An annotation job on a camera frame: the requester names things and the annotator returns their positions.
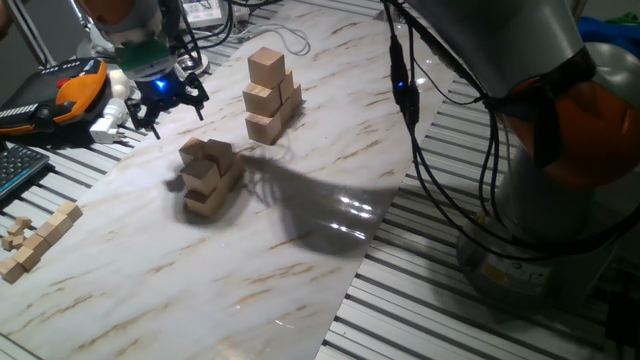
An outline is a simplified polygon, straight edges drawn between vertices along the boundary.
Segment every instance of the wooden block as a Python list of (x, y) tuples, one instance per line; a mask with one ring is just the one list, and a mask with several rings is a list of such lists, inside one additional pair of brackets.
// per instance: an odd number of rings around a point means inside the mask
[(49, 218), (49, 220), (47, 220), (47, 222), (55, 226), (56, 228), (58, 228), (58, 230), (63, 235), (67, 231), (69, 231), (69, 229), (71, 229), (71, 227), (73, 226), (73, 222), (71, 222), (71, 219), (69, 219), (66, 215), (61, 214), (59, 212), (53, 213), (53, 215), (51, 215), (51, 217)]
[(65, 201), (64, 204), (62, 204), (58, 208), (58, 210), (56, 210), (56, 212), (68, 217), (72, 223), (78, 221), (78, 219), (80, 219), (80, 217), (82, 216), (82, 210), (80, 209), (80, 206), (69, 200)]
[(242, 96), (247, 111), (260, 116), (273, 117), (282, 104), (278, 86), (271, 90), (260, 85), (249, 84), (242, 91)]
[(285, 71), (284, 80), (280, 83), (280, 100), (282, 104), (289, 99), (291, 93), (293, 93), (293, 71), (287, 69)]
[(204, 145), (204, 158), (216, 163), (222, 177), (231, 169), (235, 156), (231, 144), (209, 139)]
[(27, 229), (31, 226), (31, 219), (26, 216), (18, 216), (16, 218), (16, 224), (23, 229)]
[(249, 139), (266, 145), (275, 143), (282, 129), (282, 121), (280, 120), (279, 113), (276, 113), (272, 118), (249, 114), (246, 119), (246, 124)]
[(184, 202), (189, 211), (205, 217), (211, 217), (220, 210), (226, 197), (227, 193), (220, 189), (214, 190), (209, 196), (189, 190), (184, 196)]
[(22, 267), (27, 271), (31, 271), (31, 269), (40, 262), (40, 256), (26, 246), (23, 246), (18, 250), (18, 252), (13, 255), (12, 259), (22, 265)]
[(302, 86), (300, 83), (293, 83), (293, 92), (291, 93), (291, 108), (293, 112), (296, 111), (302, 105)]
[(16, 235), (13, 237), (13, 240), (11, 241), (11, 246), (14, 249), (20, 249), (23, 244), (24, 244), (24, 235)]
[(220, 172), (213, 161), (194, 159), (182, 170), (182, 179), (187, 189), (209, 195), (220, 182)]
[(33, 250), (39, 257), (49, 250), (50, 246), (47, 240), (38, 234), (33, 234), (24, 242), (23, 246)]
[(196, 138), (191, 138), (180, 148), (180, 158), (184, 165), (189, 164), (193, 159), (202, 158), (202, 150), (204, 147), (204, 141)]
[(187, 209), (205, 217), (214, 216), (224, 205), (224, 200), (242, 174), (244, 174), (244, 164), (242, 159), (237, 157), (231, 169), (220, 180), (219, 186), (209, 196), (191, 190), (187, 192), (184, 197)]
[(0, 262), (0, 274), (6, 282), (13, 284), (24, 274), (24, 268), (17, 261), (7, 258)]
[(282, 104), (280, 110), (278, 110), (278, 114), (280, 114), (280, 121), (282, 122), (282, 131), (284, 131), (285, 126), (291, 121), (293, 117), (293, 101), (291, 98), (287, 99), (287, 101)]
[(53, 244), (57, 243), (62, 235), (64, 235), (64, 233), (60, 231), (60, 229), (49, 222), (46, 222), (42, 226), (40, 226), (36, 231), (36, 234), (47, 240), (49, 246), (53, 246)]
[(24, 234), (24, 228), (20, 227), (18, 224), (13, 224), (9, 227), (7, 233), (11, 236), (22, 235)]
[(9, 236), (5, 236), (2, 238), (2, 248), (5, 249), (6, 251), (11, 251), (13, 250), (13, 236), (9, 235)]
[(283, 53), (263, 47), (249, 57), (249, 78), (252, 83), (273, 89), (284, 77)]

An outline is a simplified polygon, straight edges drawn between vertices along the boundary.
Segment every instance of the white table surface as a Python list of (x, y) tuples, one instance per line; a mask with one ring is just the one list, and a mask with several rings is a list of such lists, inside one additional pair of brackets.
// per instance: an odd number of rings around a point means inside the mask
[[(312, 43), (305, 57), (286, 55), (305, 103), (278, 143), (250, 141), (244, 125), (246, 58), (261, 46), (284, 51), (265, 35), (207, 79), (204, 122), (173, 111), (160, 141), (143, 139), (80, 200), (85, 215), (31, 273), (0, 283), (0, 332), (45, 359), (315, 356), (410, 144), (390, 92), (385, 23), (304, 4), (274, 21)], [(448, 87), (451, 73), (418, 55)], [(422, 90), (428, 124), (441, 98)], [(172, 192), (192, 136), (247, 156), (243, 184), (210, 221)]]

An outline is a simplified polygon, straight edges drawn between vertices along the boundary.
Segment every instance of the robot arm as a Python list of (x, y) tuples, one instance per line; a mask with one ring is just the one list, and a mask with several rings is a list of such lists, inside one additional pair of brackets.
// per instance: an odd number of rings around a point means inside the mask
[(555, 181), (596, 187), (640, 163), (634, 100), (611, 79), (596, 76), (598, 64), (564, 0), (407, 2), (477, 79), (485, 105), (506, 115), (536, 166)]
[[(116, 47), (119, 66), (136, 82), (140, 104), (127, 103), (136, 128), (153, 131), (161, 111), (180, 104), (200, 111), (209, 97), (197, 75), (182, 80), (175, 71), (176, 53), (184, 48), (179, 31), (180, 0), (77, 0), (103, 37)], [(139, 116), (141, 106), (146, 108)]]

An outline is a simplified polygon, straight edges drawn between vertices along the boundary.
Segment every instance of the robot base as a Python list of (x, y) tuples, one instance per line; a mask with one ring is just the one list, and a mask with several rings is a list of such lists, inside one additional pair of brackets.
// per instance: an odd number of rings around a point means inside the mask
[[(492, 231), (510, 237), (497, 221), (487, 221)], [(498, 243), (491, 235), (468, 223), (468, 234), (501, 253), (540, 256)], [(462, 273), (482, 296), (511, 308), (540, 309), (550, 306), (575, 308), (589, 293), (600, 273), (615, 253), (615, 244), (595, 252), (544, 262), (512, 261), (481, 249), (469, 239), (458, 237), (457, 258)]]

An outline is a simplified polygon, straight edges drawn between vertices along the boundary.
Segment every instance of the small wooden block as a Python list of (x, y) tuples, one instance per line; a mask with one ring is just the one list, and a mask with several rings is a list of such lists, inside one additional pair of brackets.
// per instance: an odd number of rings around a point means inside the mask
[(249, 57), (249, 78), (252, 83), (273, 89), (284, 77), (283, 53), (263, 47)]
[(276, 113), (272, 118), (249, 114), (246, 123), (249, 139), (266, 145), (275, 143), (282, 129), (280, 113)]
[(249, 84), (242, 91), (242, 96), (247, 111), (260, 116), (273, 117), (282, 104), (278, 86), (271, 90), (260, 85)]
[(203, 147), (204, 141), (196, 138), (189, 139), (189, 141), (180, 148), (182, 163), (186, 166), (193, 159), (201, 159)]
[(0, 262), (0, 274), (9, 284), (13, 284), (24, 274), (24, 268), (17, 261), (7, 258)]
[(220, 210), (226, 197), (227, 193), (221, 189), (214, 190), (209, 196), (189, 190), (184, 196), (184, 202), (187, 204), (189, 211), (205, 217), (211, 217)]
[(14, 249), (20, 249), (22, 247), (22, 245), (24, 245), (24, 235), (16, 235), (13, 237), (13, 240), (11, 241), (11, 246)]
[(7, 233), (11, 236), (22, 235), (24, 234), (24, 228), (20, 227), (18, 224), (13, 224), (9, 227)]
[(17, 224), (18, 226), (20, 226), (21, 228), (26, 229), (26, 228), (28, 228), (29, 226), (31, 226), (31, 219), (29, 219), (29, 218), (28, 218), (28, 217), (26, 217), (26, 216), (18, 216), (18, 217), (16, 218), (16, 224)]
[(293, 101), (291, 98), (287, 99), (287, 101), (282, 104), (280, 110), (278, 110), (278, 114), (280, 114), (280, 120), (282, 121), (282, 131), (284, 131), (285, 126), (291, 121), (293, 117)]
[(47, 240), (38, 234), (33, 234), (24, 242), (23, 246), (33, 250), (39, 257), (49, 250), (50, 246)]
[(213, 161), (192, 160), (183, 170), (182, 179), (187, 189), (209, 195), (220, 182), (220, 172)]
[(36, 234), (43, 237), (49, 243), (49, 246), (53, 246), (53, 244), (57, 243), (58, 240), (64, 235), (63, 232), (60, 231), (55, 225), (46, 222), (42, 226), (38, 228)]
[(65, 201), (64, 204), (62, 204), (58, 208), (58, 210), (56, 210), (56, 212), (62, 215), (66, 215), (72, 223), (78, 221), (78, 219), (80, 219), (80, 217), (82, 216), (82, 210), (80, 209), (80, 206), (69, 200)]
[(293, 83), (293, 92), (291, 93), (291, 108), (293, 112), (296, 111), (302, 105), (302, 86), (300, 83)]
[(40, 262), (40, 256), (38, 256), (35, 251), (23, 246), (15, 255), (13, 255), (13, 260), (20, 263), (25, 270), (31, 271), (31, 269)]
[(231, 144), (209, 139), (204, 145), (204, 158), (216, 163), (222, 177), (231, 169), (235, 156)]
[(222, 207), (227, 195), (242, 174), (244, 174), (244, 164), (240, 157), (236, 157), (231, 169), (220, 180), (219, 186), (209, 196), (191, 190), (187, 192), (184, 197), (187, 209), (205, 217), (214, 216)]
[(13, 236), (5, 236), (2, 238), (2, 248), (6, 251), (13, 250)]
[(71, 222), (71, 219), (59, 212), (53, 213), (53, 215), (51, 215), (47, 222), (58, 228), (58, 230), (62, 234), (65, 234), (73, 226), (73, 222)]
[(293, 71), (291, 69), (287, 69), (285, 71), (284, 80), (280, 83), (280, 100), (282, 104), (289, 99), (293, 93)]

